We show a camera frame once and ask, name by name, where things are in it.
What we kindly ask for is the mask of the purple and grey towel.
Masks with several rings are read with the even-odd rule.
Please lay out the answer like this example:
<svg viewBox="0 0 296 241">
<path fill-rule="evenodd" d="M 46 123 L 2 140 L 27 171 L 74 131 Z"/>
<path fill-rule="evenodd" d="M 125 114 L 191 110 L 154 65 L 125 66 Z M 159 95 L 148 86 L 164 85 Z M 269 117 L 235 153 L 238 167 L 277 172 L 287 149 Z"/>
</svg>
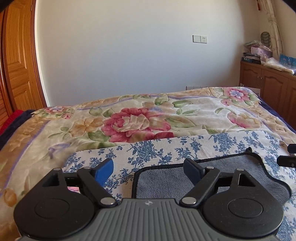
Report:
<svg viewBox="0 0 296 241">
<path fill-rule="evenodd" d="M 133 199 L 175 199 L 186 206 L 185 198 L 192 198 L 192 207 L 202 205 L 216 196 L 219 188 L 233 191 L 233 198 L 262 195 L 281 205 L 291 197 L 290 187 L 273 178 L 255 153 L 244 152 L 204 160 L 185 159 L 182 164 L 150 166 L 138 170 L 132 184 Z"/>
</svg>

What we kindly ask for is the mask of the pink cotton tissue box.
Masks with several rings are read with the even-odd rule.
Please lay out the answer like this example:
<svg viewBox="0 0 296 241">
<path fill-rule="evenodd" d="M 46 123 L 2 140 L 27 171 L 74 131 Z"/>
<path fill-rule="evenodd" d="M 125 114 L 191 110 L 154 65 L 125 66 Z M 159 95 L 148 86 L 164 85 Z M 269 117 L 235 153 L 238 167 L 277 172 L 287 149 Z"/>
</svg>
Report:
<svg viewBox="0 0 296 241">
<path fill-rule="evenodd" d="M 80 193 L 79 187 L 68 186 L 67 188 L 68 188 L 68 190 L 70 190 L 72 192 Z"/>
</svg>

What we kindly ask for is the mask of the dark blue bed sheet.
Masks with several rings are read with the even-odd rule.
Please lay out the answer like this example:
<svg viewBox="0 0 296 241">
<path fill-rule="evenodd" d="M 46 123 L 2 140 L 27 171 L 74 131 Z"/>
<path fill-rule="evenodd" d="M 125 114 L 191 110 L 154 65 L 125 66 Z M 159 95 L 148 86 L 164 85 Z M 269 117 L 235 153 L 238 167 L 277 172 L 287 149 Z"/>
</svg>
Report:
<svg viewBox="0 0 296 241">
<path fill-rule="evenodd" d="M 260 100 L 260 105 L 264 109 L 278 117 L 293 133 L 295 133 L 295 129 L 289 123 L 287 123 L 283 117 L 281 117 L 274 109 L 272 109 L 260 96 L 258 98 Z"/>
</svg>

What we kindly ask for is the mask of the blue floral white cloth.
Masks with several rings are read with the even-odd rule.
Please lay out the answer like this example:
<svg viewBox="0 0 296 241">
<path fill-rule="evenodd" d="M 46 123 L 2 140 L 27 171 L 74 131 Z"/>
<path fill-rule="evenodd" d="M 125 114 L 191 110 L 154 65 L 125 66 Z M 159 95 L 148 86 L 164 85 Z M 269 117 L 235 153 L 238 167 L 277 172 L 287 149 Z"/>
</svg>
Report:
<svg viewBox="0 0 296 241">
<path fill-rule="evenodd" d="M 68 157 L 63 171 L 74 173 L 83 167 L 96 167 L 103 160 L 114 161 L 114 171 L 104 185 L 121 201 L 132 194 L 136 171 L 165 166 L 163 171 L 145 172 L 139 194 L 158 194 L 179 199 L 192 184 L 180 164 L 185 158 L 214 166 L 222 172 L 247 170 L 275 198 L 283 203 L 284 219 L 279 240 L 295 240 L 295 169 L 278 166 L 276 158 L 287 153 L 287 144 L 266 130 L 216 133 L 201 136 L 163 138 L 110 148 L 84 150 Z"/>
</svg>

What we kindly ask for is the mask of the floral beige blanket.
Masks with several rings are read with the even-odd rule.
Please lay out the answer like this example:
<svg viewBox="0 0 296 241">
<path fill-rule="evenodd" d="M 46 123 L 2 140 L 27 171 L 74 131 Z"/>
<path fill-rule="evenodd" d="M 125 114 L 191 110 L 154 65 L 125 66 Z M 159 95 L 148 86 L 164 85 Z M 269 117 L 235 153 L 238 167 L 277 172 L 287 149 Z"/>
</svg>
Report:
<svg viewBox="0 0 296 241">
<path fill-rule="evenodd" d="M 287 146 L 293 133 L 241 87 L 116 96 L 29 110 L 1 135 L 1 240 L 19 237 L 16 204 L 75 152 L 163 138 L 266 130 Z"/>
</svg>

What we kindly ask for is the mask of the wooden side cabinet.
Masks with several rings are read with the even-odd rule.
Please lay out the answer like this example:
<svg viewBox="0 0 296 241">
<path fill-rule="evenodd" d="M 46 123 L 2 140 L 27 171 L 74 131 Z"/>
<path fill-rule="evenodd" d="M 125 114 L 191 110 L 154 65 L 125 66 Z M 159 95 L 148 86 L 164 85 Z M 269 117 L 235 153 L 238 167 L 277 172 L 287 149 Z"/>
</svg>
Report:
<svg viewBox="0 0 296 241">
<path fill-rule="evenodd" d="M 239 83 L 260 88 L 260 97 L 295 129 L 295 76 L 242 61 Z"/>
</svg>

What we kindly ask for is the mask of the blue picture box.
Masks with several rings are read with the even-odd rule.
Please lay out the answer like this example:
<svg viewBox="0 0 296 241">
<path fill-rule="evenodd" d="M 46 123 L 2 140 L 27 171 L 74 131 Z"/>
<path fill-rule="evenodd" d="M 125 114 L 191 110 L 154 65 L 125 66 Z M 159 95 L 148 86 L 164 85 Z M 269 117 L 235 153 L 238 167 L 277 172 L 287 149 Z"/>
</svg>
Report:
<svg viewBox="0 0 296 241">
<path fill-rule="evenodd" d="M 296 68 L 296 58 L 285 56 L 283 54 L 280 55 L 280 64 L 290 68 L 292 70 L 295 70 Z"/>
</svg>

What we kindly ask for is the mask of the cream folded cloth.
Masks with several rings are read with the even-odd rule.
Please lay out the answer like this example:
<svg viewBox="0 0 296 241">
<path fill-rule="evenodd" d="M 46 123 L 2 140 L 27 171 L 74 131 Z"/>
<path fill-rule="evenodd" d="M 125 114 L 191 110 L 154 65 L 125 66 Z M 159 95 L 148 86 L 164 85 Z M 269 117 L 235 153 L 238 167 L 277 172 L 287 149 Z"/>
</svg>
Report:
<svg viewBox="0 0 296 241">
<path fill-rule="evenodd" d="M 263 65 L 264 67 L 273 68 L 275 70 L 282 71 L 282 72 L 287 72 L 287 73 L 290 73 L 291 75 L 295 74 L 295 69 L 289 68 L 288 66 L 284 66 L 280 64 L 273 57 L 267 58 Z"/>
</svg>

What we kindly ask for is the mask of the red cloth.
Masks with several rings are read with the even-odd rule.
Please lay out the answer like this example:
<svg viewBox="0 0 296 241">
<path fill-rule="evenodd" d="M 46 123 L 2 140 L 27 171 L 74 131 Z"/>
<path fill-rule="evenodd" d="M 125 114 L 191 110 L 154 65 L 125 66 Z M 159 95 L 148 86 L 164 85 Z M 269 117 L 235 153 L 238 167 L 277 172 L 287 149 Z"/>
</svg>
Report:
<svg viewBox="0 0 296 241">
<path fill-rule="evenodd" d="M 21 116 L 23 113 L 24 113 L 23 110 L 16 110 L 16 111 L 14 111 L 8 117 L 8 119 L 2 124 L 1 130 L 0 130 L 0 135 L 2 135 L 5 132 L 5 130 L 13 123 L 13 121 L 15 121 L 16 118 L 18 118 L 19 116 Z"/>
</svg>

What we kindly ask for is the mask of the pink patterned box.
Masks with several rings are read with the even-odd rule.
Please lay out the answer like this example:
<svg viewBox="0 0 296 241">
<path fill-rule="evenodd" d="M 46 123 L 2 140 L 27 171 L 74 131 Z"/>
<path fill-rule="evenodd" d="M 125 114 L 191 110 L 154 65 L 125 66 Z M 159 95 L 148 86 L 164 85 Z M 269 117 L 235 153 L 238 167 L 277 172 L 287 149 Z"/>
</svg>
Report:
<svg viewBox="0 0 296 241">
<path fill-rule="evenodd" d="M 271 58 L 273 56 L 273 52 L 266 48 L 252 46 L 250 50 L 251 54 L 259 55 L 261 59 Z"/>
</svg>

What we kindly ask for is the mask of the dark book stack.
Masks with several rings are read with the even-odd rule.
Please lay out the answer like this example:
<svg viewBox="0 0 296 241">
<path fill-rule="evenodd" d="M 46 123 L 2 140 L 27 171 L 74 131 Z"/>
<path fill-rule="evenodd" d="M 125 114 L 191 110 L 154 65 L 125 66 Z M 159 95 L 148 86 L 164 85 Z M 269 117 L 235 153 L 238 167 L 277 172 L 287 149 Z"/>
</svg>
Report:
<svg viewBox="0 0 296 241">
<path fill-rule="evenodd" d="M 257 54 L 244 52 L 241 61 L 253 64 L 261 64 L 261 58 Z"/>
</svg>

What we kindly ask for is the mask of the patterned cream curtain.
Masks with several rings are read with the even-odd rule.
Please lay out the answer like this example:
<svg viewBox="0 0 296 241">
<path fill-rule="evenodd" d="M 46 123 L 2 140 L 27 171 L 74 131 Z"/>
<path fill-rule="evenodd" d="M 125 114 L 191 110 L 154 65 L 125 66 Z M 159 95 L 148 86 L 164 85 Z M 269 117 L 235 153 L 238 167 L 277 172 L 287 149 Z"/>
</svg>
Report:
<svg viewBox="0 0 296 241">
<path fill-rule="evenodd" d="M 263 4 L 266 18 L 270 26 L 271 47 L 273 54 L 275 58 L 279 59 L 281 54 L 284 54 L 285 51 L 280 28 L 276 19 L 275 4 L 274 1 L 271 0 L 263 0 L 261 3 Z"/>
</svg>

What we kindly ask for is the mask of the wooden wardrobe door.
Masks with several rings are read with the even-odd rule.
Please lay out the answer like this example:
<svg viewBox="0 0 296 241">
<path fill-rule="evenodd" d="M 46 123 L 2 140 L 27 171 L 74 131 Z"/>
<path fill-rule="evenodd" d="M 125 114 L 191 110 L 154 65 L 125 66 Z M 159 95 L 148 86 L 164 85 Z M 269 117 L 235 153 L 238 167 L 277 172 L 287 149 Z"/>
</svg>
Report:
<svg viewBox="0 0 296 241">
<path fill-rule="evenodd" d="M 35 43 L 36 1 L 13 1 L 1 12 L 1 124 L 16 110 L 47 106 Z"/>
</svg>

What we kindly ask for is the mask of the green hand fan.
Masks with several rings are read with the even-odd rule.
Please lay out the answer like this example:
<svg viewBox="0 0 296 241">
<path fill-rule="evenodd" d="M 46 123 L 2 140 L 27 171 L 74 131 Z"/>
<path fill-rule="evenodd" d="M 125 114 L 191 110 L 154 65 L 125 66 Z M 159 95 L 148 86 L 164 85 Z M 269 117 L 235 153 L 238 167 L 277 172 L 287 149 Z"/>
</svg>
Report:
<svg viewBox="0 0 296 241">
<path fill-rule="evenodd" d="M 272 43 L 271 43 L 271 36 L 270 36 L 270 33 L 269 32 L 262 32 L 261 35 L 260 35 L 260 39 L 261 39 L 261 42 L 264 46 L 266 46 L 267 48 L 270 48 L 272 46 Z"/>
</svg>

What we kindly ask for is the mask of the white wall socket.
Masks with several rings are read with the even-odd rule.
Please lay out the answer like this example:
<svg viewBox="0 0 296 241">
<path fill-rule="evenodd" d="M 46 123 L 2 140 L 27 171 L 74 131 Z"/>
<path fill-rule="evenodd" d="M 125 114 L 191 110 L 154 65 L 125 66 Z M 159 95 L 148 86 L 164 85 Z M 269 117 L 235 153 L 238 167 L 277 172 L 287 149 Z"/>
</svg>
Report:
<svg viewBox="0 0 296 241">
<path fill-rule="evenodd" d="M 208 43 L 208 39 L 207 39 L 206 36 L 193 35 L 193 42 L 194 43 L 207 44 Z"/>
</svg>

